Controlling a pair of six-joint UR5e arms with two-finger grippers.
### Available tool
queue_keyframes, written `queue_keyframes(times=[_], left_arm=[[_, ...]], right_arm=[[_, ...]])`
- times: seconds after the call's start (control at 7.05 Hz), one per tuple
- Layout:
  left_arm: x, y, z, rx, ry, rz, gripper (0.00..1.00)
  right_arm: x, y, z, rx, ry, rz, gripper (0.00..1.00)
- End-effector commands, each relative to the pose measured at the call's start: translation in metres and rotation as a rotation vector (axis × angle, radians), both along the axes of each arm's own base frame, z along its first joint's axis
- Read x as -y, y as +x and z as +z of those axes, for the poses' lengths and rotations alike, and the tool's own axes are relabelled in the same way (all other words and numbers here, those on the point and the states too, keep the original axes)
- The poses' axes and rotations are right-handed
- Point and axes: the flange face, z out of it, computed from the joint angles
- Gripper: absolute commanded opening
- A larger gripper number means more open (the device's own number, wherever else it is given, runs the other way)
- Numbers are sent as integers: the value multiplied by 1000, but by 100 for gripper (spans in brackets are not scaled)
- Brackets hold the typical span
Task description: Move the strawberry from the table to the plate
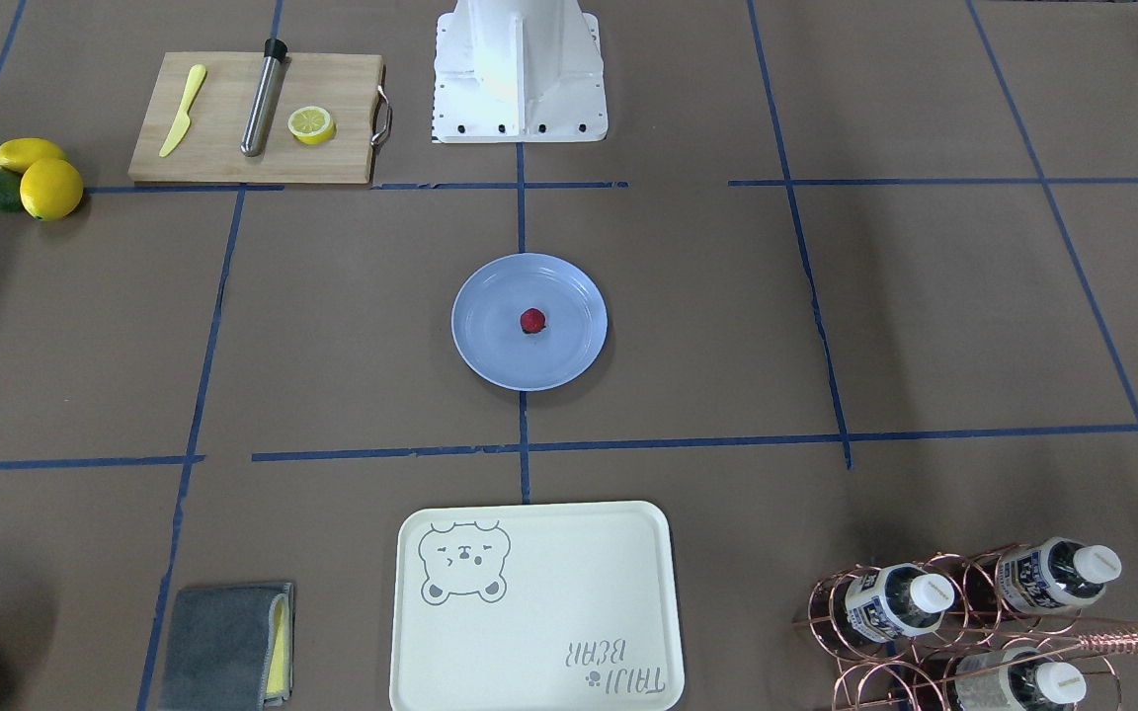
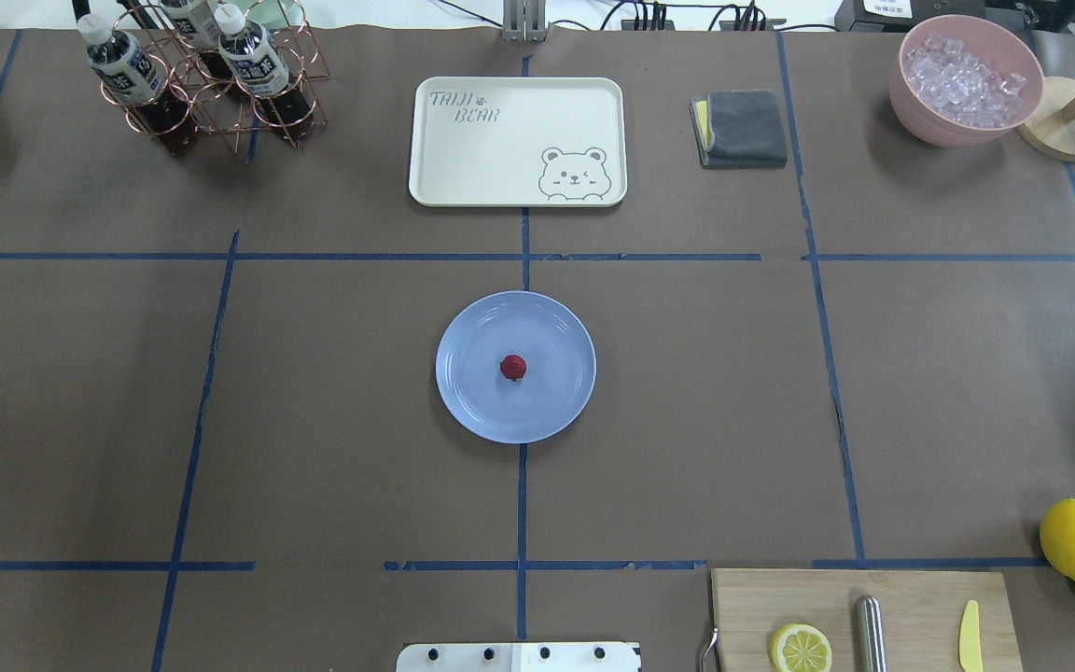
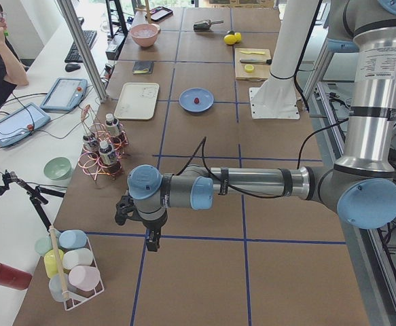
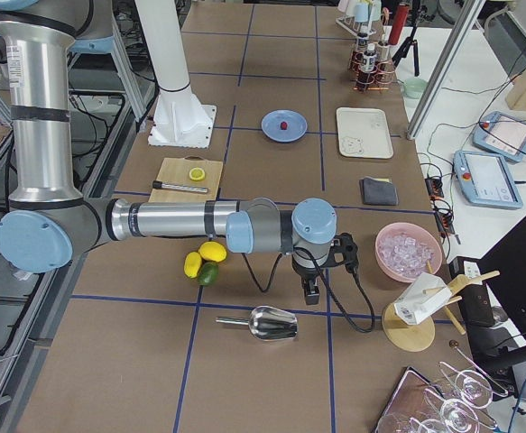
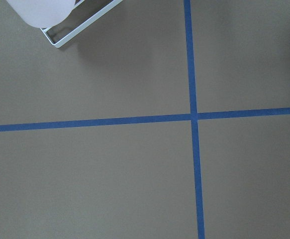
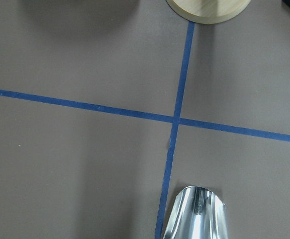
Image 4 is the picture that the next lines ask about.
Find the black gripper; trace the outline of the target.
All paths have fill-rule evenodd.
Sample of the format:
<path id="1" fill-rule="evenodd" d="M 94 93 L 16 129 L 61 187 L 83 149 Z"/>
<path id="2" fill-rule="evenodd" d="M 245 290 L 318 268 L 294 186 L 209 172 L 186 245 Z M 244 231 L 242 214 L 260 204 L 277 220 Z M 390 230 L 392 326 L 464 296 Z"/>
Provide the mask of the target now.
<path id="1" fill-rule="evenodd" d="M 320 300 L 317 280 L 318 269 L 344 266 L 349 273 L 358 269 L 358 247 L 349 233 L 335 235 L 324 244 L 313 244 L 298 237 L 291 256 L 292 268 L 301 277 L 305 304 L 310 306 Z"/>

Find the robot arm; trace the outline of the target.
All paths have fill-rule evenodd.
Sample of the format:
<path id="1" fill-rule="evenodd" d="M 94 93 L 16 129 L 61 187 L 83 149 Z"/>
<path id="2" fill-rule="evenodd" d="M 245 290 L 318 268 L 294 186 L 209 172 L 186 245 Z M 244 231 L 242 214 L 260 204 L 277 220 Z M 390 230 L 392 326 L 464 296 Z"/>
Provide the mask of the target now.
<path id="1" fill-rule="evenodd" d="M 234 253 L 289 255 L 310 305 L 324 269 L 356 274 L 356 244 L 337 233 L 336 212 L 320 198 L 282 211 L 266 198 L 131 203 L 83 196 L 73 182 L 67 55 L 88 43 L 111 48 L 114 29 L 108 1 L 0 1 L 17 159 L 0 254 L 21 270 L 44 273 L 110 241 L 222 237 Z"/>

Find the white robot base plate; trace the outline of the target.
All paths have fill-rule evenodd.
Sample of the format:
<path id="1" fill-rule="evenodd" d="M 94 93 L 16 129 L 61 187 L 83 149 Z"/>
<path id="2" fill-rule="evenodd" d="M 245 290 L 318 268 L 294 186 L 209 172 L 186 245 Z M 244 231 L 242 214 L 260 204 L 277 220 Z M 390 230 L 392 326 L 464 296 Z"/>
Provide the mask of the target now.
<path id="1" fill-rule="evenodd" d="M 182 130 L 176 109 L 167 109 L 161 102 L 155 108 L 153 125 L 149 133 L 148 144 L 151 146 L 174 146 L 206 149 L 210 145 L 212 130 L 217 114 L 217 107 L 202 105 L 208 121 L 197 124 L 187 131 Z"/>

